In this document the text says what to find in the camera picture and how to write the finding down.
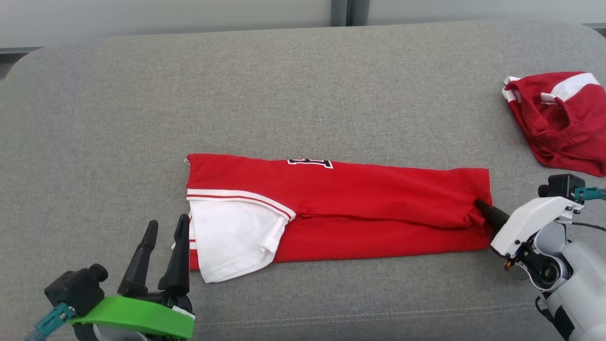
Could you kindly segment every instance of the gray fabric surface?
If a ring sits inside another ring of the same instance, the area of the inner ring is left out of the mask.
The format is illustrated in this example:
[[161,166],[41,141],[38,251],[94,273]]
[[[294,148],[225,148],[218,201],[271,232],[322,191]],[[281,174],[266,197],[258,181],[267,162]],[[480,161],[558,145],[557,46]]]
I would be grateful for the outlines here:
[[[20,340],[42,290],[97,262],[115,293],[147,222],[154,288],[188,211],[191,152],[489,167],[497,206],[561,170],[532,157],[506,76],[586,70],[606,41],[581,25],[484,21],[124,36],[49,47],[0,83],[0,335]],[[580,174],[588,183],[605,179]],[[603,203],[582,216],[605,223]],[[573,238],[605,254],[606,235]],[[219,284],[191,277],[196,340],[557,340],[491,251],[277,264]],[[69,328],[51,340],[75,340]]]

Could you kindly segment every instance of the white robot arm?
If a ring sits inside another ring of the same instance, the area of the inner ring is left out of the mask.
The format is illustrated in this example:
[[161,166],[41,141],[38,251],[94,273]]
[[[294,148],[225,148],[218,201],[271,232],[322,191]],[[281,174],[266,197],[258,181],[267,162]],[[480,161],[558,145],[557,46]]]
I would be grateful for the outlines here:
[[571,219],[581,213],[581,199],[587,200],[582,196],[585,181],[563,174],[549,182],[539,188],[542,198],[519,207],[511,217],[476,203],[487,221],[500,228],[491,247],[507,259],[505,269],[519,265],[526,270],[541,291],[536,302],[547,306],[537,308],[564,340],[606,340],[606,261],[586,244],[570,241],[566,233],[569,224],[582,225]]

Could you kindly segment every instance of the folded shirt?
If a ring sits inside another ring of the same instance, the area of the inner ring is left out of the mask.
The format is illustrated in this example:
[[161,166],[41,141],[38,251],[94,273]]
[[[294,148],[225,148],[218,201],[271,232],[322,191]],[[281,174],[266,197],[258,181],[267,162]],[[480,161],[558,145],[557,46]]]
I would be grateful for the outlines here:
[[539,162],[606,176],[606,92],[592,74],[507,77],[503,96]]
[[191,265],[221,282],[271,262],[397,257],[489,246],[474,201],[488,169],[191,154]]

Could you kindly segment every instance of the black lettering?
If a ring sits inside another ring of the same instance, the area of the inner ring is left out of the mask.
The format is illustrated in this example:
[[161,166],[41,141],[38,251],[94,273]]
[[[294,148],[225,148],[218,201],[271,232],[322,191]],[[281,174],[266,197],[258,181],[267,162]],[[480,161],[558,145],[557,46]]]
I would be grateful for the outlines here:
[[289,164],[321,164],[326,168],[333,168],[333,163],[330,162],[329,160],[311,160],[308,158],[296,158],[296,159],[290,159],[288,161]]

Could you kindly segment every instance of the white trim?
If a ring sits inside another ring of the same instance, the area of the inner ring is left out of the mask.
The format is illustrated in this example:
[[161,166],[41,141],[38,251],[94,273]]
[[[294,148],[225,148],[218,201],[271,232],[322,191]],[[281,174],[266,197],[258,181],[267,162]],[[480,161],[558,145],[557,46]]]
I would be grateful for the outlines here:
[[[214,197],[190,197],[190,195],[212,195]],[[243,197],[243,198],[220,198],[220,197]],[[213,201],[246,201],[249,203],[261,204],[284,218],[291,221],[295,218],[296,213],[290,208],[278,203],[275,200],[269,199],[263,195],[247,192],[236,191],[231,189],[187,189],[187,200],[213,200]]]
[[559,82],[553,87],[550,95],[558,97],[560,100],[566,102],[588,84],[600,85],[598,80],[592,74],[581,73]]
[[556,95],[552,95],[547,92],[541,92],[541,101],[543,101],[543,103],[541,103],[541,104],[555,104],[556,98],[557,98]]
[[503,90],[501,91],[503,92],[503,96],[505,96],[507,102],[512,102],[516,100],[516,96],[513,94],[513,91],[505,90],[505,87],[503,87]]
[[512,77],[512,76],[505,77],[505,85],[509,84],[509,82],[519,81],[519,80],[520,80],[520,78],[518,78],[518,77]]

